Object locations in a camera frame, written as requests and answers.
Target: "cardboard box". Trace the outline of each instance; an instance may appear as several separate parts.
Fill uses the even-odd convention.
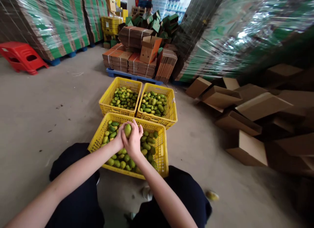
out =
[[[302,174],[314,168],[314,158],[294,157],[274,142],[265,143],[268,166],[282,172]]]
[[[156,36],[146,36],[142,40],[142,50],[140,61],[150,64],[157,56],[162,38]]]
[[[251,121],[255,121],[292,106],[292,104],[267,92],[239,105],[235,109]]]
[[[226,108],[241,101],[241,95],[234,90],[228,90],[219,86],[211,87],[202,97],[202,101],[219,108]]]
[[[235,78],[229,78],[229,77],[222,77],[219,79],[216,79],[214,81],[214,85],[229,89],[229,90],[236,90],[240,88],[240,85],[238,81]]]
[[[314,133],[276,140],[291,156],[314,156]]]
[[[266,89],[253,84],[244,85],[240,88],[235,89],[235,91],[239,92],[242,97],[242,100],[237,102],[236,105],[241,105],[244,102],[247,102],[255,98],[256,96],[259,96],[267,92]]]
[[[108,43],[108,42],[104,42],[104,48],[108,48],[108,49],[110,49],[110,47],[111,47],[110,43]]]
[[[107,2],[108,9],[113,12],[116,12],[115,0],[106,0],[106,2]]]
[[[262,126],[262,135],[258,136],[261,141],[279,140],[294,135],[294,126],[278,116],[267,116],[256,121]]]
[[[287,64],[278,64],[268,68],[259,79],[260,86],[276,88],[289,80],[289,78],[303,71],[301,68]]]
[[[268,166],[264,143],[241,130],[235,147],[226,151],[246,166]]]
[[[250,136],[256,136],[262,133],[262,127],[245,118],[244,116],[229,111],[218,120],[215,124],[224,130],[242,130]]]
[[[211,83],[201,77],[195,79],[195,81],[190,85],[190,87],[185,91],[185,93],[192,97],[193,99],[199,97]]]

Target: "yellow plastic crate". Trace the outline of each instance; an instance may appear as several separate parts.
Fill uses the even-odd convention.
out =
[[[146,112],[140,111],[141,108],[141,103],[143,99],[144,92],[149,92],[149,91],[154,91],[157,94],[164,94],[167,96],[167,102],[168,102],[168,111],[166,113],[166,117],[158,117],[152,114],[148,114]],[[145,119],[151,122],[159,123],[162,124],[166,127],[168,130],[170,127],[172,127],[177,121],[178,121],[178,116],[177,116],[177,107],[176,107],[176,101],[174,98],[174,91],[173,89],[166,88],[163,86],[157,86],[154,84],[146,83],[144,85],[144,90],[142,92],[139,105],[138,105],[138,111],[136,113],[137,118]]]
[[[138,96],[140,96],[142,85],[143,85],[142,82],[133,81],[133,80],[121,78],[121,77],[116,77],[99,100],[99,106],[102,111],[102,114],[105,115],[107,112],[114,112],[114,113],[119,113],[126,116],[135,117],[135,112],[137,109],[137,105],[139,103],[139,98],[137,98],[134,110],[128,110],[125,108],[111,106],[110,103],[111,103],[111,100],[114,98],[115,89],[120,88],[120,87],[126,87],[127,89],[130,89],[138,93]]]
[[[129,117],[121,114],[116,114],[116,113],[107,113],[103,120],[101,121],[100,126],[98,127],[91,143],[88,146],[88,150],[90,152],[94,152],[97,149],[100,148],[102,144],[102,139],[104,138],[105,131],[108,128],[108,122],[112,120],[113,122],[119,122],[119,123],[124,123],[127,121],[132,121],[132,119],[135,119],[136,123],[138,125],[142,125],[143,129],[148,131],[148,132],[154,132],[158,131],[158,138],[156,139],[155,143],[155,148],[156,148],[156,154],[154,155],[154,160],[157,163],[158,167],[158,173],[162,177],[166,177],[169,175],[169,164],[168,164],[168,153],[167,153],[167,139],[166,139],[166,128],[163,125],[156,124],[154,122],[149,122],[143,119],[139,118],[134,118],[134,117]],[[124,174],[132,177],[136,177],[139,179],[145,179],[143,175],[130,172],[127,170],[123,170],[120,168],[116,168],[113,166],[109,166],[104,164],[102,167]]]

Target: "knee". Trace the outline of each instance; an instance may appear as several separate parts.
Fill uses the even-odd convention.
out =
[[[75,143],[68,147],[52,164],[49,179],[53,181],[65,169],[89,154],[88,143]]]

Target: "mango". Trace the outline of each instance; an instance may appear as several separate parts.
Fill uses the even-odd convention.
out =
[[[109,160],[106,162],[107,165],[113,166],[114,165],[114,160],[112,158],[109,158]]]

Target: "blue plastic pallet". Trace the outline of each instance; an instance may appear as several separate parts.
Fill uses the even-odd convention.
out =
[[[62,56],[62,57],[60,57],[60,58],[63,58],[63,57],[66,57],[66,56],[69,56],[70,58],[73,58],[73,57],[76,56],[76,52],[78,52],[78,51],[83,51],[83,52],[87,51],[87,46],[85,46],[85,47],[83,47],[83,48],[80,48],[80,49],[77,49],[77,50],[75,50],[74,52],[71,52],[71,53],[69,53],[69,54],[66,54],[65,56]],[[44,61],[45,61],[46,63],[50,64],[51,66],[57,66],[57,65],[59,65],[59,64],[61,63],[60,58],[56,58],[56,59],[54,59],[54,60],[47,60],[47,59],[44,59]]]
[[[161,81],[156,81],[154,79],[146,78],[146,77],[142,77],[142,76],[132,75],[132,74],[129,74],[129,73],[126,73],[126,72],[122,72],[122,71],[118,71],[118,70],[114,70],[114,69],[110,69],[110,68],[107,68],[106,71],[108,73],[108,76],[110,76],[110,77],[114,77],[114,75],[121,75],[121,76],[130,77],[131,80],[133,80],[133,81],[137,81],[137,79],[140,79],[140,80],[143,80],[143,81],[153,82],[153,83],[155,83],[158,86],[163,84],[163,82],[161,82]]]
[[[92,43],[92,42],[91,42],[89,46],[90,46],[91,48],[94,48],[94,47],[95,47],[97,44],[99,44],[99,43],[104,43],[104,39],[99,40],[99,41],[97,41],[97,42],[95,42],[95,43]]]

